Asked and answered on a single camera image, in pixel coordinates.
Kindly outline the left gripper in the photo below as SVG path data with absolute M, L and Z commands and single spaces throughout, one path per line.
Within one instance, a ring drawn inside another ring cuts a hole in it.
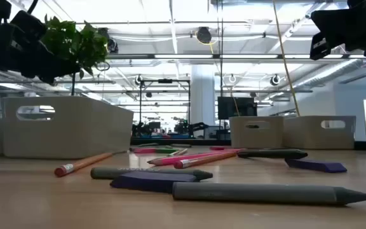
M 12 34 L 0 33 L 0 68 L 18 71 L 26 78 L 41 76 L 41 81 L 54 84 L 55 78 L 78 73 L 76 62 L 55 57 L 40 42 L 29 44 L 15 40 Z

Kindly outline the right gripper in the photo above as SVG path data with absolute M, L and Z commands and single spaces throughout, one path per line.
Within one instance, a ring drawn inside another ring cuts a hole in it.
M 319 29 L 311 40 L 311 60 L 319 60 L 331 53 L 331 50 L 344 44 L 348 52 L 365 51 L 365 43 L 359 41 L 363 35 L 362 10 L 365 1 L 347 1 L 348 9 L 318 10 L 311 14 L 311 19 Z

